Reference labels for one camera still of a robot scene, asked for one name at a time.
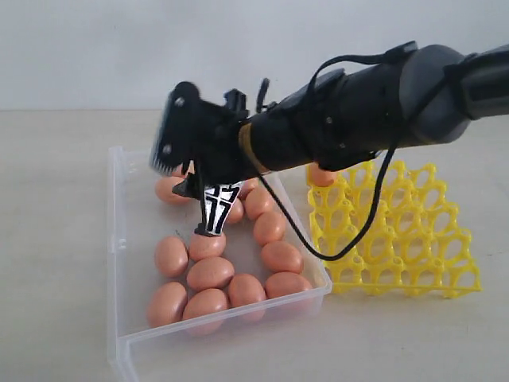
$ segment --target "brown egg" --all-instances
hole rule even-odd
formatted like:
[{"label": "brown egg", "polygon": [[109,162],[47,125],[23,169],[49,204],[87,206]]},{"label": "brown egg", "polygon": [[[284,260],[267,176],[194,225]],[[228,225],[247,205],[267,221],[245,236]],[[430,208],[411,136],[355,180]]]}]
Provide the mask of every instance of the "brown egg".
[{"label": "brown egg", "polygon": [[309,178],[318,187],[328,187],[336,180],[336,172],[325,171],[318,167],[318,164],[309,165]]},{"label": "brown egg", "polygon": [[258,187],[258,179],[256,177],[254,177],[252,179],[247,179],[242,184],[242,188],[240,189],[240,193],[239,193],[239,199],[241,201],[246,199],[247,194],[250,193],[256,187]]},{"label": "brown egg", "polygon": [[256,220],[264,212],[272,211],[276,202],[263,186],[258,186],[247,194],[244,201],[246,215],[251,220]]},{"label": "brown egg", "polygon": [[203,236],[193,233],[189,242],[189,257],[193,261],[200,261],[208,257],[221,256],[226,247],[226,236]]},{"label": "brown egg", "polygon": [[156,183],[155,192],[157,197],[171,205],[182,205],[191,201],[191,198],[181,197],[173,193],[173,187],[183,181],[180,177],[162,177]]},{"label": "brown egg", "polygon": [[265,291],[268,298],[286,296],[312,288],[307,279],[292,272],[274,273],[265,282]]},{"label": "brown egg", "polygon": [[223,257],[208,257],[189,269],[188,286],[199,292],[208,288],[222,289],[235,274],[233,264]]},{"label": "brown egg", "polygon": [[281,240],[286,231],[286,218],[282,213],[263,213],[254,223],[253,237],[260,245]]},{"label": "brown egg", "polygon": [[[189,320],[206,314],[220,312],[228,309],[228,307],[228,298],[222,290],[206,289],[189,299],[182,318]],[[215,332],[222,324],[223,320],[219,320],[188,329],[188,332],[193,336],[204,336]]]},{"label": "brown egg", "polygon": [[300,274],[304,268],[302,254],[292,244],[273,241],[262,248],[263,265],[272,272],[293,272]]},{"label": "brown egg", "polygon": [[194,165],[192,162],[189,164],[188,171],[186,173],[182,173],[182,165],[179,165],[173,172],[172,177],[181,177],[185,178],[188,173],[194,173]]},{"label": "brown egg", "polygon": [[[228,297],[230,298],[231,306],[234,308],[267,299],[263,285],[257,278],[247,273],[233,276],[228,286]],[[248,322],[256,322],[262,319],[264,314],[265,310],[263,309],[244,314],[242,318]]]},{"label": "brown egg", "polygon": [[156,268],[166,277],[178,277],[188,267],[188,251],[176,236],[167,236],[157,243],[154,261]]},{"label": "brown egg", "polygon": [[152,296],[146,317],[151,328],[173,324],[182,319],[188,294],[180,283],[167,283]]},{"label": "brown egg", "polygon": [[236,224],[239,223],[244,216],[244,206],[242,205],[242,201],[240,199],[235,199],[233,205],[231,207],[231,211],[226,218],[227,224]]}]

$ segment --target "screw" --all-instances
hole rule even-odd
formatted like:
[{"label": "screw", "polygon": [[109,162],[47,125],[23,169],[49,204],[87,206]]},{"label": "screw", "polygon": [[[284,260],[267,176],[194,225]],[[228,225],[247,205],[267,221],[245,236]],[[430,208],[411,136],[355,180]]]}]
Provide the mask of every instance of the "screw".
[{"label": "screw", "polygon": [[172,152],[172,145],[164,145],[163,148],[162,148],[162,153],[163,154],[170,154]]},{"label": "screw", "polygon": [[185,101],[182,97],[178,97],[177,99],[175,99],[175,106],[177,107],[183,107],[184,103]]}]

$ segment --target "table surface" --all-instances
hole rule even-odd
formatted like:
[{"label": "table surface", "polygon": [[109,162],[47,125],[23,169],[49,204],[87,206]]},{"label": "table surface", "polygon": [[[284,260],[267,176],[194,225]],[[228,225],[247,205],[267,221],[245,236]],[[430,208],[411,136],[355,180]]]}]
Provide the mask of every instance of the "table surface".
[{"label": "table surface", "polygon": [[[114,381],[106,359],[107,149],[151,146],[159,111],[0,112],[0,380]],[[315,318],[203,380],[501,381],[509,375],[509,119],[448,146],[401,150],[449,183],[483,291],[462,298],[329,295]],[[308,220],[302,168],[282,173]],[[192,366],[196,360],[189,359]]]}]

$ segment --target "white wall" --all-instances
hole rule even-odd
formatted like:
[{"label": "white wall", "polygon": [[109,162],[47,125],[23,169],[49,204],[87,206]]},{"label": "white wall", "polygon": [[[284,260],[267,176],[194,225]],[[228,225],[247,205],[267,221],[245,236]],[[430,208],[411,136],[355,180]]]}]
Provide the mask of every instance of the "white wall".
[{"label": "white wall", "polygon": [[280,99],[341,53],[506,44],[507,15],[508,0],[0,0],[0,109],[160,108],[180,80],[253,99],[264,76]]}]

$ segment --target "robotic arm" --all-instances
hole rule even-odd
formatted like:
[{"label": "robotic arm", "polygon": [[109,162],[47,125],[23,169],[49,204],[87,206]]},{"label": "robotic arm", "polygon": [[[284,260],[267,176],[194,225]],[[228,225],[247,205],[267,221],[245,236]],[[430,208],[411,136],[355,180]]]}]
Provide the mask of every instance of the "robotic arm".
[{"label": "robotic arm", "polygon": [[[370,67],[319,76],[342,61]],[[335,57],[299,91],[264,105],[268,84],[262,82],[257,114],[250,117],[246,96],[237,89],[227,92],[220,106],[201,99],[194,84],[179,83],[169,94],[150,165],[168,176],[179,165],[185,172],[193,161],[195,173],[174,192],[200,200],[196,233],[220,235],[244,180],[258,177],[289,218],[263,174],[310,162],[342,170],[387,150],[367,222],[341,253],[316,252],[289,219],[314,255],[334,260],[371,226],[396,149],[453,142],[470,121],[509,114],[509,45],[465,57],[444,45],[419,49],[411,41],[379,55]]]}]

